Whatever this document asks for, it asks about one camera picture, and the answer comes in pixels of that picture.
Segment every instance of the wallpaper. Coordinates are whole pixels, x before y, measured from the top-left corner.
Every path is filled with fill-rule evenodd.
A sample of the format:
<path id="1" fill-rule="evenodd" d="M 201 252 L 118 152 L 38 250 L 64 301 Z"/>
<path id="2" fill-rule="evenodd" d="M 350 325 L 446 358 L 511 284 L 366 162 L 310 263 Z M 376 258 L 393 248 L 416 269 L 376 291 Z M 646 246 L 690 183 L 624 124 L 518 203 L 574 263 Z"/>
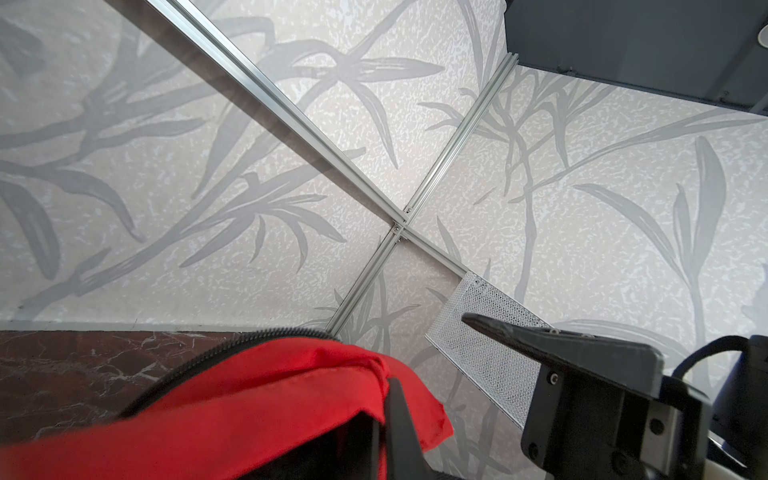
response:
<path id="1" fill-rule="evenodd" d="M 425 454 L 434 469 L 467 479 L 543 478 L 520 450 L 520 429 L 424 337 L 459 281 L 404 240 L 340 335 L 408 364 L 443 402 L 455 433 Z"/>
<path id="2" fill-rule="evenodd" d="M 6 328 L 298 325 L 346 293 L 387 223 L 154 11 L 2 9 L 40 46 L 0 69 Z"/>
<path id="3" fill-rule="evenodd" d="M 414 224 L 546 322 L 669 370 L 768 333 L 765 120 L 517 67 Z M 694 385 L 714 394 L 729 360 Z"/>
<path id="4" fill-rule="evenodd" d="M 401 207 L 507 51 L 502 0 L 195 5 Z"/>
<path id="5" fill-rule="evenodd" d="M 403 205 L 505 52 L 502 4 L 197 2 Z M 151 8 L 15 0 L 0 21 L 2 328 L 338 304 L 388 225 Z"/>

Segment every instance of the aluminum rail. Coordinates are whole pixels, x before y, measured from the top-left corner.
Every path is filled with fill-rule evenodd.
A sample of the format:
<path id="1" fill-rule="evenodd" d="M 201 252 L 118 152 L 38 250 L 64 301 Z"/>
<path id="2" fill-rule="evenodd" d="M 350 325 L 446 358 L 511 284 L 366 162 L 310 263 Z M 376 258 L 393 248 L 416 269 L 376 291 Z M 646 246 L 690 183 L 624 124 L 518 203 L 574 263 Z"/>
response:
<path id="1" fill-rule="evenodd" d="M 384 213 L 396 222 L 408 220 L 408 214 L 379 190 L 190 0 L 146 1 Z"/>

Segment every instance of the white mesh panel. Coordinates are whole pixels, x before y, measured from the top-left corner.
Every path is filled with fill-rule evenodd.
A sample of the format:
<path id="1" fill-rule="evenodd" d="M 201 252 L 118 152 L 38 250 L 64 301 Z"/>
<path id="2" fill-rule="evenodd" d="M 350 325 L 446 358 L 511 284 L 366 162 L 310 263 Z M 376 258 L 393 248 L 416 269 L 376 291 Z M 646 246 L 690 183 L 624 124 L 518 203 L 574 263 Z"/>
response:
<path id="1" fill-rule="evenodd" d="M 466 326 L 462 322 L 464 313 L 479 313 L 521 326 L 549 325 L 469 272 L 426 334 L 432 345 L 523 428 L 540 364 Z"/>

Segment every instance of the red bag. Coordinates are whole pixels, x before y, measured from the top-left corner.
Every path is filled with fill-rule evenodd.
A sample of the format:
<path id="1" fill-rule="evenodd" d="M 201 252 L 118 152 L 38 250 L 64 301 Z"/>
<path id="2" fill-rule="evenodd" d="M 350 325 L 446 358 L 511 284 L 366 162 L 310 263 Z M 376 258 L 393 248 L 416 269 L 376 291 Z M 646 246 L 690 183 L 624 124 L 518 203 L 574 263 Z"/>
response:
<path id="1" fill-rule="evenodd" d="M 453 434 L 442 404 L 392 357 L 296 337 L 235 350 L 213 366 L 187 365 L 187 378 L 151 390 L 158 398 L 145 395 L 150 405 L 133 418 L 0 449 L 0 476 L 238 478 L 361 412 L 383 424 L 390 377 L 402 383 L 423 451 Z"/>

